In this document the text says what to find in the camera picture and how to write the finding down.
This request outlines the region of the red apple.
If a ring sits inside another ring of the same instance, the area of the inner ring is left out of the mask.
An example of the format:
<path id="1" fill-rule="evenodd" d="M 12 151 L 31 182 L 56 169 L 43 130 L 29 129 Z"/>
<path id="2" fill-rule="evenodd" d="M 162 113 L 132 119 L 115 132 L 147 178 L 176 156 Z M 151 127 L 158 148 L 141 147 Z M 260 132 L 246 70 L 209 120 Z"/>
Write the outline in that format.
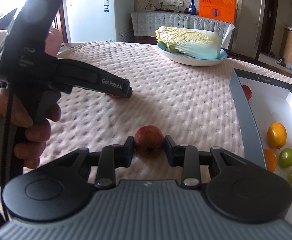
<path id="1" fill-rule="evenodd" d="M 141 127 L 134 136 L 137 155 L 142 158 L 155 159 L 164 149 L 164 135 L 153 125 Z"/>

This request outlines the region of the small orange tangerine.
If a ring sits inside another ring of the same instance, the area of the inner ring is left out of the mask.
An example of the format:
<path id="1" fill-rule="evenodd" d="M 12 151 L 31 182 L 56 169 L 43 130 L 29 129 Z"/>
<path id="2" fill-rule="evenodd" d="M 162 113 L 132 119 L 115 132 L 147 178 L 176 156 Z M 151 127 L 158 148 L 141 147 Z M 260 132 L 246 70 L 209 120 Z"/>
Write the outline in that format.
<path id="1" fill-rule="evenodd" d="M 277 159 L 276 154 L 267 148 L 264 148 L 263 151 L 264 151 L 264 157 L 265 157 L 267 170 L 269 170 L 270 172 L 274 172 L 278 164 L 278 159 Z"/>

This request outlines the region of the small red tomato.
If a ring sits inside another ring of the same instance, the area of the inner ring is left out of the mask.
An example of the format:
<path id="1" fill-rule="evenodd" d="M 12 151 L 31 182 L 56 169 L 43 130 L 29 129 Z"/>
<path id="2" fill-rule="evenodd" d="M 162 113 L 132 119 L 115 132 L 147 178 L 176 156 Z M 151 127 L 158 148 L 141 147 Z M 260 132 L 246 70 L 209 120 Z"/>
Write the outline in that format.
<path id="1" fill-rule="evenodd" d="M 251 88 L 248 85 L 242 85 L 242 90 L 245 94 L 247 101 L 249 101 L 253 95 Z"/>

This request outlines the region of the yellow orange lemon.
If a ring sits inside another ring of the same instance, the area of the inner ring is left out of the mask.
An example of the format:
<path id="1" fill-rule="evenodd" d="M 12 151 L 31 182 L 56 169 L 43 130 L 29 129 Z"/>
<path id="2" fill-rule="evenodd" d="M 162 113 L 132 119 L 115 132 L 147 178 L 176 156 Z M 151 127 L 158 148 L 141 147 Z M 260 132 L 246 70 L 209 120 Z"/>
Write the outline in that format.
<path id="1" fill-rule="evenodd" d="M 267 130 L 267 142 L 271 148 L 281 149 L 287 141 L 286 128 L 282 123 L 275 122 Z"/>

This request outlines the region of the green lime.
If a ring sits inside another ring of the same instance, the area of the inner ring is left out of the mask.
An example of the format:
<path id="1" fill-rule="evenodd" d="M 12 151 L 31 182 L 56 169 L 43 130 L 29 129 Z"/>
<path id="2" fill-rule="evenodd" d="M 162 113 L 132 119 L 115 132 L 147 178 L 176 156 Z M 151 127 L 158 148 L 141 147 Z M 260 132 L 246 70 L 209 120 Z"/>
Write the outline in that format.
<path id="1" fill-rule="evenodd" d="M 278 163 L 281 168 L 292 166 L 292 148 L 285 148 L 280 152 Z"/>

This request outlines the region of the wooden kitchen cabinet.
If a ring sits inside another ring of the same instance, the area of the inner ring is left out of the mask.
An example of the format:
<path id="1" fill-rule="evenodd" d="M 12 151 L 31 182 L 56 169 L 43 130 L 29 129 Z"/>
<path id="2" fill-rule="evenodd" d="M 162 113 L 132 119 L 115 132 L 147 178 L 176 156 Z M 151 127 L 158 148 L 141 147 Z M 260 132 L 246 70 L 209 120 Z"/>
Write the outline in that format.
<path id="1" fill-rule="evenodd" d="M 292 70 L 292 28 L 285 27 L 279 51 L 280 58 Z"/>

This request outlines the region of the pink plush toy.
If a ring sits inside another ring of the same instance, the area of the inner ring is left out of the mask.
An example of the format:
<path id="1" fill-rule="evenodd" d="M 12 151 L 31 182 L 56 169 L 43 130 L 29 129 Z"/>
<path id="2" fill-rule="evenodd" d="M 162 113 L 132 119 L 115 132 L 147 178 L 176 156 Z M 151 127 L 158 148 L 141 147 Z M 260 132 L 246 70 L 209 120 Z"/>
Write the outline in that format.
<path id="1" fill-rule="evenodd" d="M 4 42 L 7 35 L 7 30 L 0 30 L 0 45 Z M 45 53 L 56 56 L 62 46 L 62 35 L 58 29 L 51 27 L 45 39 L 45 45 L 43 45 L 43 42 L 36 41 L 31 41 L 30 44 L 24 42 L 23 45 L 29 45 L 31 48 L 44 48 Z"/>

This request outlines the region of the pink quilted table cover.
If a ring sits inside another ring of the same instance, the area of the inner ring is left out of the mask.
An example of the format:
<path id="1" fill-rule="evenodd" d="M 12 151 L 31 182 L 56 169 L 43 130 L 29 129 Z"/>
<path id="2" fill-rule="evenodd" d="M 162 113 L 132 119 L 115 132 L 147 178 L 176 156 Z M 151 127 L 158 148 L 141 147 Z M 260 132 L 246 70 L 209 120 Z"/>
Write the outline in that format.
<path id="1" fill-rule="evenodd" d="M 241 130 L 229 83 L 233 69 L 242 69 L 292 84 L 292 78 L 271 70 L 226 59 L 212 67 L 185 66 L 165 57 L 155 45 L 91 42 L 61 53 L 130 81 L 133 94 L 120 99 L 74 88 L 59 100 L 62 117 L 40 163 L 45 165 L 80 147 L 100 151 L 123 144 L 145 125 L 158 127 L 178 144 L 207 151 L 221 146 L 244 154 Z"/>

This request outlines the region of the white chest freezer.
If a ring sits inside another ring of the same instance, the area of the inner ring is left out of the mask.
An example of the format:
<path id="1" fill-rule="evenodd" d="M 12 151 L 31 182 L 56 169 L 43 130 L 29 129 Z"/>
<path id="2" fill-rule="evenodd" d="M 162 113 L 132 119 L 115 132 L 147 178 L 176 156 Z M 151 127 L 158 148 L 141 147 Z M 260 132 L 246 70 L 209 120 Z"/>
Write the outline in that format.
<path id="1" fill-rule="evenodd" d="M 131 42 L 134 0 L 66 0 L 69 41 Z"/>

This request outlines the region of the light blue plate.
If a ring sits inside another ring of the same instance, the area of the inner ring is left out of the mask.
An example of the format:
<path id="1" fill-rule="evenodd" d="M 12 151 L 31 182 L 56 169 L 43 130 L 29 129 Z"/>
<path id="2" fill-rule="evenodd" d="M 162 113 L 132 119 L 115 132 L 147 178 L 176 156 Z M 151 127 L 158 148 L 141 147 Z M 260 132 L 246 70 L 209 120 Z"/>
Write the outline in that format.
<path id="1" fill-rule="evenodd" d="M 184 64 L 187 66 L 194 66 L 194 67 L 210 67 L 210 66 L 216 66 L 217 64 L 224 61 L 226 58 L 228 58 L 228 54 L 225 50 L 221 49 L 220 56 L 217 59 L 214 60 L 203 60 L 203 59 L 197 59 L 194 57 L 190 57 L 184 54 L 180 53 L 172 53 L 167 51 L 167 46 L 163 42 L 157 43 L 158 49 L 161 51 L 161 53 L 166 56 L 171 61 Z"/>

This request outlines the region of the grey cardboard tray box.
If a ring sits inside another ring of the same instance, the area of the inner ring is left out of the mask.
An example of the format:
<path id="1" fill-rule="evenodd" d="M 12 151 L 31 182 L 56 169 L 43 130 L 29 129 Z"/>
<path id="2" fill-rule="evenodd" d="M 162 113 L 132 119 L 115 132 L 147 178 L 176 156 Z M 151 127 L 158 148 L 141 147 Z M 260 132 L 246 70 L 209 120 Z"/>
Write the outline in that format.
<path id="1" fill-rule="evenodd" d="M 252 90 L 249 101 L 242 85 L 248 85 Z M 266 168 L 263 149 L 271 149 L 267 142 L 267 130 L 271 124 L 279 122 L 285 126 L 285 147 L 292 148 L 292 85 L 234 69 L 229 86 L 239 120 L 245 158 Z"/>

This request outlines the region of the napa cabbage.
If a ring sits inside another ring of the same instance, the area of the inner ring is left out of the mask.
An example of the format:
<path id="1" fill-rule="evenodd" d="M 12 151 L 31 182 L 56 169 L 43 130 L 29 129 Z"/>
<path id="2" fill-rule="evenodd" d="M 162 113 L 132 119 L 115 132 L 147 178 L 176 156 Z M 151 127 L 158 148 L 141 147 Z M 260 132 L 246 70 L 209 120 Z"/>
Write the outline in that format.
<path id="1" fill-rule="evenodd" d="M 196 59 L 216 60 L 221 52 L 221 37 L 207 30 L 161 26 L 156 39 L 166 45 L 167 51 Z"/>

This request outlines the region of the grey cloth covered cabinet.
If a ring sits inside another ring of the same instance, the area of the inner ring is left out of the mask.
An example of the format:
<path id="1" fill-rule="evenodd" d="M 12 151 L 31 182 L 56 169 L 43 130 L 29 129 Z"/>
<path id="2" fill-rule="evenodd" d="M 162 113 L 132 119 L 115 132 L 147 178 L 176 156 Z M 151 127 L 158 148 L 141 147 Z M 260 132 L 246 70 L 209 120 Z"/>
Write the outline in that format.
<path id="1" fill-rule="evenodd" d="M 235 29 L 232 23 L 181 12 L 132 12 L 131 19 L 135 36 L 155 37 L 155 31 L 161 26 L 207 30 L 221 37 L 221 46 L 225 49 L 229 47 L 232 32 Z"/>

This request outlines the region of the blue glass bottle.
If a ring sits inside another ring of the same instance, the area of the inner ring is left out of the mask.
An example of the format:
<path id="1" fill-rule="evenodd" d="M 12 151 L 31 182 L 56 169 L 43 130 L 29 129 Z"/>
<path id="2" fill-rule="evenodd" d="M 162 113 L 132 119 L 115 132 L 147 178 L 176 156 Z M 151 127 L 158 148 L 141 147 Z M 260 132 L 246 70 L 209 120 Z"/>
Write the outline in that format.
<path id="1" fill-rule="evenodd" d="M 190 5 L 187 9 L 188 14 L 190 15 L 196 15 L 196 6 L 195 6 L 195 0 L 190 0 Z"/>

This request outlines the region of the orange gift bag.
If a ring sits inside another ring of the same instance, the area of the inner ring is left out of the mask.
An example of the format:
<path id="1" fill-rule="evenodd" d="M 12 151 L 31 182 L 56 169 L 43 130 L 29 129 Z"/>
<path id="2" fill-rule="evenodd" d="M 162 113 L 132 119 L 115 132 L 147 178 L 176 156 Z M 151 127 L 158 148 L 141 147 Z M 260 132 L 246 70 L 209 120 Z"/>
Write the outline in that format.
<path id="1" fill-rule="evenodd" d="M 236 0 L 199 0 L 199 16 L 234 24 Z"/>

